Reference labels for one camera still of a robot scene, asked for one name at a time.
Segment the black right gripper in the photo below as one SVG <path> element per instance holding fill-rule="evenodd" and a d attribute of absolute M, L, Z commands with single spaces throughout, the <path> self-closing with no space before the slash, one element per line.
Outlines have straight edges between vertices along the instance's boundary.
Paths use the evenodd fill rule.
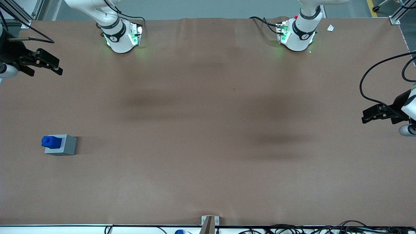
<path fill-rule="evenodd" d="M 2 31 L 0 38 L 1 62 L 16 68 L 22 66 L 46 68 L 61 76 L 63 69 L 59 66 L 60 60 L 42 48 L 35 52 L 27 49 L 23 42 L 30 40 L 30 37 L 16 38 L 9 31 Z"/>

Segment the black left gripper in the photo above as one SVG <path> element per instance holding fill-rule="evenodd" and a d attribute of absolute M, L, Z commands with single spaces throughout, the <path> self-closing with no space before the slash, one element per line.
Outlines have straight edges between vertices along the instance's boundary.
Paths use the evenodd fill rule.
<path fill-rule="evenodd" d="M 409 98 L 409 95 L 411 93 L 411 90 L 398 95 L 393 104 L 391 105 L 391 108 L 396 112 L 396 115 L 398 117 L 409 117 L 406 113 L 404 113 L 401 108 L 403 108 L 404 104 L 407 102 L 407 99 Z M 391 119 L 394 117 L 394 112 L 389 109 L 389 106 L 384 106 L 381 104 L 373 105 L 372 107 L 369 107 L 362 111 L 362 123 L 367 124 L 370 121 L 374 120 L 384 120 L 384 119 Z"/>

